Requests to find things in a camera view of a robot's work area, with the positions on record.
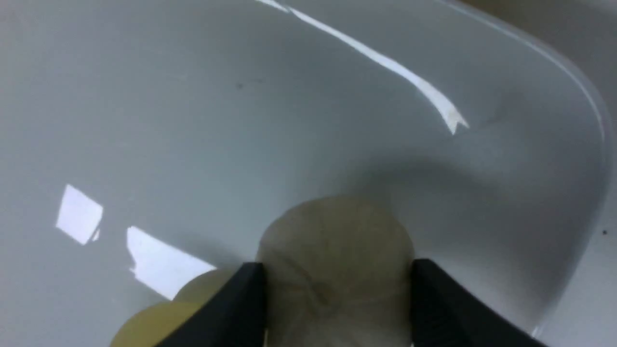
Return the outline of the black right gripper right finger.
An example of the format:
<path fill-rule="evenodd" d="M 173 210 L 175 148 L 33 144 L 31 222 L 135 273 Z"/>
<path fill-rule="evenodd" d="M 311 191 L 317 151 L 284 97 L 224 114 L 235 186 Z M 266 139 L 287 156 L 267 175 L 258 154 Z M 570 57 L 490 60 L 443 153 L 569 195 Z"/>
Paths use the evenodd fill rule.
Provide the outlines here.
<path fill-rule="evenodd" d="M 476 298 L 430 259 L 411 268 L 415 347 L 543 347 Z"/>

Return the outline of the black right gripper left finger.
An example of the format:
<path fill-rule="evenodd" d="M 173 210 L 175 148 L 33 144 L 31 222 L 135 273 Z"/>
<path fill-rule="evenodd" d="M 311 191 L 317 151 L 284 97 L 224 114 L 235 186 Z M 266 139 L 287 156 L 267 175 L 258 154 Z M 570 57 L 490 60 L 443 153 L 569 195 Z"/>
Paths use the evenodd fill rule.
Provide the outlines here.
<path fill-rule="evenodd" d="M 261 262 L 245 262 L 159 347 L 262 347 L 267 324 L 267 286 Z"/>

